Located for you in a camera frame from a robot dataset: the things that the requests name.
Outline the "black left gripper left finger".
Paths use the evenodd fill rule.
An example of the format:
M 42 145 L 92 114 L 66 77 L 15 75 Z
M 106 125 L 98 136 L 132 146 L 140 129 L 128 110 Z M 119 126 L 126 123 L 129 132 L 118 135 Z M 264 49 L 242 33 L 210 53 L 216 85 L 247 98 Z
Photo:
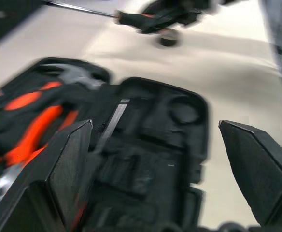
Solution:
M 69 232 L 91 184 L 92 121 L 66 127 L 25 167 L 0 177 L 0 232 Z

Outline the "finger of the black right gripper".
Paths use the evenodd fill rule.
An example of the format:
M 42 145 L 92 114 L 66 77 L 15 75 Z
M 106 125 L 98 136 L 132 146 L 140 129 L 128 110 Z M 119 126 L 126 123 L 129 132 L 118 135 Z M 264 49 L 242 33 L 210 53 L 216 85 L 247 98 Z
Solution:
M 177 24 L 177 21 L 169 21 L 163 23 L 157 23 L 156 21 L 142 21 L 140 22 L 140 33 L 141 34 L 155 34 L 160 31 L 169 29 L 174 24 Z
M 149 18 L 163 18 L 168 14 L 169 10 L 169 7 L 164 6 L 148 6 L 141 12 L 141 15 Z

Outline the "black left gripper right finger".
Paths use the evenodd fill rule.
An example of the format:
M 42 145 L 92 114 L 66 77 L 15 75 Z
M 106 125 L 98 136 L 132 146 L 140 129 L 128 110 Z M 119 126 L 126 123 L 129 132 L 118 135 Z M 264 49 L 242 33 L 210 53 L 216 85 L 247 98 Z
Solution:
M 282 226 L 282 147 L 265 131 L 221 120 L 233 176 L 261 226 Z

